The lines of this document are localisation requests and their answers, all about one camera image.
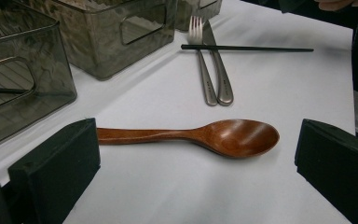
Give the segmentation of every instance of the table surface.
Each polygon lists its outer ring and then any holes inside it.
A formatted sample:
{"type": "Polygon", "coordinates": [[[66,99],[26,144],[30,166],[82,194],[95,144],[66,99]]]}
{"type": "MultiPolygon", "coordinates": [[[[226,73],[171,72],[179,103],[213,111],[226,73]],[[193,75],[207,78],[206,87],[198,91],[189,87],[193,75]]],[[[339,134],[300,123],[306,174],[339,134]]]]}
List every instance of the table surface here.
{"type": "MultiPolygon", "coordinates": [[[[220,45],[314,48],[313,52],[221,51],[235,99],[204,103],[186,33],[106,81],[71,66],[77,99],[0,144],[7,167],[72,122],[124,129],[191,129],[220,119],[254,119],[281,139],[268,153],[230,160],[188,142],[100,146],[101,169],[65,223],[346,223],[296,172],[303,119],[354,133],[352,30],[270,8],[225,0],[210,19],[220,45]]],[[[213,84],[213,60],[204,57],[213,84]]]]}

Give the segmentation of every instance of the knife handle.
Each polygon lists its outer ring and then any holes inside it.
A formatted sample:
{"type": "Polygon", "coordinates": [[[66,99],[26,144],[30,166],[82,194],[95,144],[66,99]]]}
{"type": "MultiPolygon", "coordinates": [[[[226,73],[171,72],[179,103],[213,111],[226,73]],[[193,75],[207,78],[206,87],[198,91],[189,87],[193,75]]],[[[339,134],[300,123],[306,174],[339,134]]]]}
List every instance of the knife handle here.
{"type": "Polygon", "coordinates": [[[201,51],[197,50],[197,52],[199,54],[200,60],[202,87],[205,95],[205,103],[210,106],[217,105],[216,93],[214,93],[214,88],[211,81],[211,77],[209,76],[208,68],[206,67],[201,51]]]}
{"type": "Polygon", "coordinates": [[[220,105],[231,105],[234,101],[234,94],[232,93],[231,84],[228,79],[226,68],[223,65],[220,53],[217,50],[211,50],[214,64],[216,66],[216,73],[219,79],[219,89],[217,93],[217,101],[220,105]]]}

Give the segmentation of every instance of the spoon handle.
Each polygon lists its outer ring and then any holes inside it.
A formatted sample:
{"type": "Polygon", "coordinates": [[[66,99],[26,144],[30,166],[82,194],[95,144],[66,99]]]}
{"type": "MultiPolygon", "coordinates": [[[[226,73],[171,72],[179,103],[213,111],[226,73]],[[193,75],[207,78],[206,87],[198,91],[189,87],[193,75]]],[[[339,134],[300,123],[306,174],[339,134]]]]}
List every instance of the spoon handle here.
{"type": "Polygon", "coordinates": [[[128,130],[97,128],[98,142],[108,144],[132,144],[160,140],[191,139],[190,130],[128,130]]]}

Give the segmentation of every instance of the human hand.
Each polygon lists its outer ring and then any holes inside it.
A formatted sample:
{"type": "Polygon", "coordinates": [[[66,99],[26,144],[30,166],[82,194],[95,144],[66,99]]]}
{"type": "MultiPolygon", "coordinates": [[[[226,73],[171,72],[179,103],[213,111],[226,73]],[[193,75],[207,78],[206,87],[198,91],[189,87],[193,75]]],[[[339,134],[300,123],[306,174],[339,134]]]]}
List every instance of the human hand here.
{"type": "Polygon", "coordinates": [[[325,11],[337,11],[351,5],[358,7],[358,0],[315,0],[319,3],[319,8],[325,11]]]}

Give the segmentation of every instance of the gray plastic container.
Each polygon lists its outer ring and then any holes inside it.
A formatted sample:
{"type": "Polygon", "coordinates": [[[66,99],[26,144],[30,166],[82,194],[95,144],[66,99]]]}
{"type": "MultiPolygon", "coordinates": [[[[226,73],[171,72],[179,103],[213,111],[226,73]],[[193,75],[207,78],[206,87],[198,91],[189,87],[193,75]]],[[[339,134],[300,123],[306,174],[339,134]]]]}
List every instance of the gray plastic container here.
{"type": "Polygon", "coordinates": [[[59,23],[17,3],[0,9],[0,141],[75,98],[59,23]]]}
{"type": "Polygon", "coordinates": [[[173,42],[177,0],[22,0],[61,22],[69,63],[100,80],[173,42]]]}
{"type": "Polygon", "coordinates": [[[202,17],[204,21],[220,12],[222,0],[178,0],[175,28],[188,31],[191,16],[202,17]]]}

